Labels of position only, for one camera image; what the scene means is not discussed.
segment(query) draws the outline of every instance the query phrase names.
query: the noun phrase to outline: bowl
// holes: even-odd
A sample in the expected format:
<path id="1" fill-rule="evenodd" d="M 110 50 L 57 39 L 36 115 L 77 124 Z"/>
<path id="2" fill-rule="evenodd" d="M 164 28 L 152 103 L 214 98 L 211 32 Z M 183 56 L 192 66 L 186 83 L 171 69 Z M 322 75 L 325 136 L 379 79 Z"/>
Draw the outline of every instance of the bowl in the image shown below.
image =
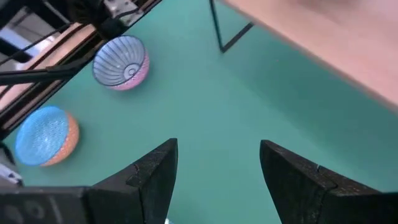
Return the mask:
<path id="1" fill-rule="evenodd" d="M 46 106 L 29 115 L 21 125 L 16 157 L 28 166 L 53 165 L 72 153 L 78 138 L 76 120 L 56 106 Z"/>
<path id="2" fill-rule="evenodd" d="M 149 57 L 137 37 L 123 35 L 103 45 L 93 63 L 95 80 L 114 90 L 128 90 L 147 76 Z"/>

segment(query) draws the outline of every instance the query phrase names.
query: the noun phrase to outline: teal tabletop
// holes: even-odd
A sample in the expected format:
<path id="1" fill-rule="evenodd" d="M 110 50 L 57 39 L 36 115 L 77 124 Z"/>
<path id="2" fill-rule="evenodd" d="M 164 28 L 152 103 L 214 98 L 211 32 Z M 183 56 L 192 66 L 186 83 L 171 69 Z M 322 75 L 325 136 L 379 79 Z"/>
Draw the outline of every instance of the teal tabletop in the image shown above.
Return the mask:
<path id="1" fill-rule="evenodd" d="M 225 37 L 247 22 L 217 8 Z M 18 164 L 26 185 L 92 185 L 178 138 L 174 223 L 280 223 L 259 162 L 270 139 L 398 190 L 397 116 L 269 31 L 255 27 L 221 54 L 208 1 L 163 0 L 126 34 L 147 47 L 147 79 L 115 91 L 95 82 L 91 63 L 80 71 L 46 102 L 76 118 L 80 142 L 57 165 Z"/>

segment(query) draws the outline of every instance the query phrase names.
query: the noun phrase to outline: wooden board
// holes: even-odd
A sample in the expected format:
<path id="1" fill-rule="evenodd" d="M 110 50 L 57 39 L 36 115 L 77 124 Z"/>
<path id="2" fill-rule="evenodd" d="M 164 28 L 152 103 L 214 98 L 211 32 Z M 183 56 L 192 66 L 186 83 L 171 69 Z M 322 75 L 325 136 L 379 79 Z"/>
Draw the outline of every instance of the wooden board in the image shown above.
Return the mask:
<path id="1" fill-rule="evenodd" d="M 397 0 L 224 2 L 397 109 Z"/>
<path id="2" fill-rule="evenodd" d="M 24 69 L 28 69 L 33 63 L 35 63 L 38 59 L 42 58 L 55 44 L 60 42 L 68 33 L 76 29 L 80 24 L 76 23 L 71 25 L 65 32 L 59 35 L 48 47 L 46 47 L 38 56 L 32 58 L 32 60 L 28 61 L 24 65 Z M 95 31 L 95 28 L 92 25 L 85 26 L 81 30 L 79 30 L 75 35 L 70 37 L 64 44 L 62 44 L 56 51 L 51 53 L 46 59 L 40 62 L 35 69 L 41 69 L 48 66 L 55 65 L 61 59 L 63 59 L 69 52 L 79 46 L 82 40 L 86 39 Z M 22 92 L 24 92 L 28 87 L 30 87 L 32 83 L 18 84 L 12 87 L 10 91 L 8 91 L 3 98 L 0 99 L 0 110 L 5 108 L 14 98 L 19 96 Z M 2 91 L 6 86 L 0 86 L 0 91 Z"/>

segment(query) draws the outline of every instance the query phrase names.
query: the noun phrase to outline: speckled bowl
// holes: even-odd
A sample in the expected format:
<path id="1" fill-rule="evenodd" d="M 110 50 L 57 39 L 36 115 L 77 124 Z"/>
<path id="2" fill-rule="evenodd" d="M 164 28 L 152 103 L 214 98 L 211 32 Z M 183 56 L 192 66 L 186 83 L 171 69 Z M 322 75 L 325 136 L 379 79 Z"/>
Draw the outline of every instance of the speckled bowl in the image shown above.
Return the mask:
<path id="1" fill-rule="evenodd" d="M 94 58 L 93 75 L 101 85 L 128 90 L 140 84 L 148 74 L 149 57 L 137 37 L 123 35 L 110 40 Z"/>
<path id="2" fill-rule="evenodd" d="M 79 139 L 74 118 L 55 106 L 29 115 L 16 139 L 16 157 L 25 165 L 49 166 L 68 157 Z"/>

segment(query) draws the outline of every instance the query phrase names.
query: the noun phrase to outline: table leg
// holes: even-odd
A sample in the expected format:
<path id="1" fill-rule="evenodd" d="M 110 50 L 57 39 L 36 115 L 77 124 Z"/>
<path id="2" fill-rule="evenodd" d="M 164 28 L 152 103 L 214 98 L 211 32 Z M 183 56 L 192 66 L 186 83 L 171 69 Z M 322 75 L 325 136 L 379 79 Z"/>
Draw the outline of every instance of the table leg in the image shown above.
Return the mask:
<path id="1" fill-rule="evenodd" d="M 248 23 L 243 29 L 241 29 L 228 43 L 223 45 L 223 41 L 221 38 L 221 32 L 220 32 L 220 25 L 218 23 L 218 17 L 217 17 L 217 12 L 216 12 L 216 7 L 215 7 L 215 0 L 209 0 L 210 2 L 210 9 L 211 9 L 211 16 L 213 17 L 213 22 L 214 22 L 214 27 L 216 29 L 216 35 L 217 35 L 217 41 L 218 41 L 218 47 L 220 48 L 220 51 L 222 53 L 225 53 L 228 49 L 230 49 L 245 33 L 247 33 L 250 28 L 253 27 L 253 23 L 250 22 Z"/>

